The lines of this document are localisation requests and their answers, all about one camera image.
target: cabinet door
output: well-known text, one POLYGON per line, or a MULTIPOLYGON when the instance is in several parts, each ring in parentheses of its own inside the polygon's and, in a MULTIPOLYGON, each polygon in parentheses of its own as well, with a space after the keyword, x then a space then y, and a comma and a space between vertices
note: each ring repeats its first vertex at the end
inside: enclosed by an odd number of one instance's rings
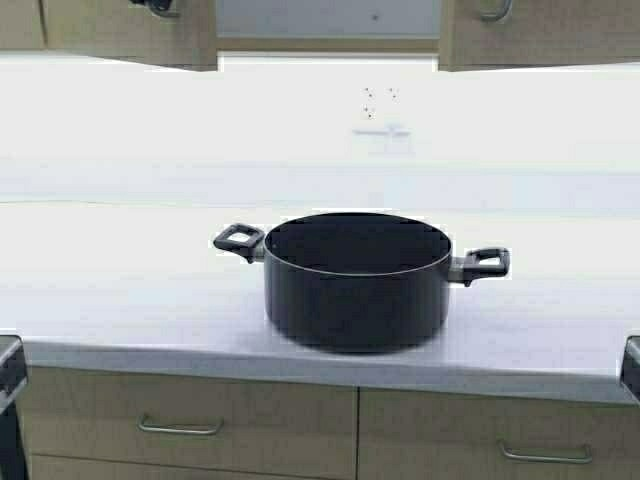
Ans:
POLYGON ((383 390, 360 401, 360 480, 638 478, 635 406, 383 390))
POLYGON ((31 455, 336 480, 355 477, 356 407, 352 388, 55 368, 18 401, 31 455))
POLYGON ((215 0, 174 0, 161 18, 130 0, 43 0, 48 46, 95 57, 217 68, 215 0))
POLYGON ((637 0, 443 1, 441 70, 640 58, 637 0))
POLYGON ((283 477, 34 455, 33 480, 285 480, 283 477))
POLYGON ((0 0, 0 50, 44 48, 38 0, 0 0))

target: pot handle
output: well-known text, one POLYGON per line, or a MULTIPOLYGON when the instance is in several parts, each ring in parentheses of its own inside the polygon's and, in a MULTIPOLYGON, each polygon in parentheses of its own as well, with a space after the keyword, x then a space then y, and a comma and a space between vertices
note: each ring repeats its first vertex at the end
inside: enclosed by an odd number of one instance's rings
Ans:
POLYGON ((449 270, 449 281, 464 283, 465 287, 480 278, 505 277, 509 273, 511 254, 506 248, 483 248, 472 250, 465 258, 454 257, 449 270), (499 259, 497 265, 483 265, 482 260, 499 259))
POLYGON ((264 256, 262 241, 264 232, 259 228, 245 225, 244 223, 234 223, 224 229, 224 231, 213 240, 213 245, 220 250, 235 253, 245 258, 247 262, 261 261, 264 256), (230 237, 236 233, 247 235, 245 241, 231 240, 230 237))

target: countertop edge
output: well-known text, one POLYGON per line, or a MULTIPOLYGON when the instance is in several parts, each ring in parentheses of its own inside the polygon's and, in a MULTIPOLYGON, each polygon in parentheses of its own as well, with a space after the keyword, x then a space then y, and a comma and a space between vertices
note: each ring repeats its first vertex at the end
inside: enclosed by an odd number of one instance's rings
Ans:
POLYGON ((304 383, 634 405, 617 378, 466 366, 346 364, 335 359, 25 341, 30 367, 304 383))

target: cooking pot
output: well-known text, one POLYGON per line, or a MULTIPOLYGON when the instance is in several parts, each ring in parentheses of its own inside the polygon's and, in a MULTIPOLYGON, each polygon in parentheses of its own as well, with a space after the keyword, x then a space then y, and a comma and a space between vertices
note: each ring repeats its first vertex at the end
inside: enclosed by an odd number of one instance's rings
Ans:
POLYGON ((283 223, 265 236, 234 224, 214 245, 264 262, 269 320, 287 337, 343 353, 415 346, 447 316, 449 284, 504 277, 509 252, 487 248, 453 257, 443 232, 377 213, 330 213, 283 223), (236 234, 245 240, 234 240, 236 234), (497 264, 483 264, 486 259, 497 264))

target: pot rim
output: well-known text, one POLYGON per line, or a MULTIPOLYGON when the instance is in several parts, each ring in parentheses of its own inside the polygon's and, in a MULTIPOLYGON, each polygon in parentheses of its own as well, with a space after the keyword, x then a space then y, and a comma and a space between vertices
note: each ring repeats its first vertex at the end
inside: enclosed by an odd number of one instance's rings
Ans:
MULTIPOLYGON (((414 218, 407 218, 407 217, 400 217, 398 215, 388 215, 385 213, 369 213, 369 212, 340 212, 340 214, 344 215, 344 214, 349 214, 349 213, 357 213, 357 214, 365 214, 365 215, 379 215, 379 216, 384 216, 384 217, 395 217, 395 218, 400 218, 403 220, 412 220, 415 222, 419 222, 422 223, 423 225, 432 228, 434 230, 437 230, 438 232, 440 232, 440 234, 442 234, 444 237, 446 237, 446 239, 449 241, 449 250, 447 251, 446 254, 444 254, 441 258, 439 258, 438 260, 435 260, 427 265, 421 265, 419 267, 416 268, 410 268, 407 270, 397 270, 395 272, 386 272, 386 273, 343 273, 343 272, 330 272, 328 270, 318 270, 315 268, 309 268, 309 267, 303 267, 301 265, 296 265, 295 263, 291 263, 288 262, 287 260, 284 260, 283 258, 277 256, 275 253, 273 253, 271 250, 269 250, 269 247, 267 246, 267 239, 269 238, 269 236, 271 235, 271 232, 273 230, 271 230, 269 233, 267 233, 267 235, 265 236, 264 240, 262 241, 262 246, 264 249, 264 252, 268 255, 270 255, 271 257, 273 257, 275 260, 284 263, 285 265, 288 265, 290 267, 293 268, 298 268, 300 270, 305 270, 307 272, 311 272, 311 273, 317 273, 317 274, 322 274, 322 275, 331 275, 331 276, 335 276, 335 277, 352 277, 352 278, 367 278, 367 277, 387 277, 387 276, 391 276, 391 275, 402 275, 405 273, 412 273, 412 272, 417 272, 420 270, 424 270, 427 268, 431 268, 434 267, 436 265, 438 265, 439 263, 444 262, 445 260, 447 260, 448 258, 451 257, 452 252, 453 252, 453 242, 451 241, 451 239, 449 238, 449 236, 444 233, 442 230, 440 230, 439 228, 434 227, 433 225, 430 225, 428 223, 425 223, 421 220, 416 220, 414 218)), ((282 225, 286 225, 289 222, 293 222, 293 221, 298 221, 304 218, 311 218, 311 217, 320 217, 320 216, 329 216, 329 215, 335 215, 335 213, 323 213, 323 214, 319 214, 319 215, 308 215, 306 217, 300 217, 300 218, 296 218, 294 220, 289 220, 288 222, 284 222, 278 226, 282 226, 282 225)))

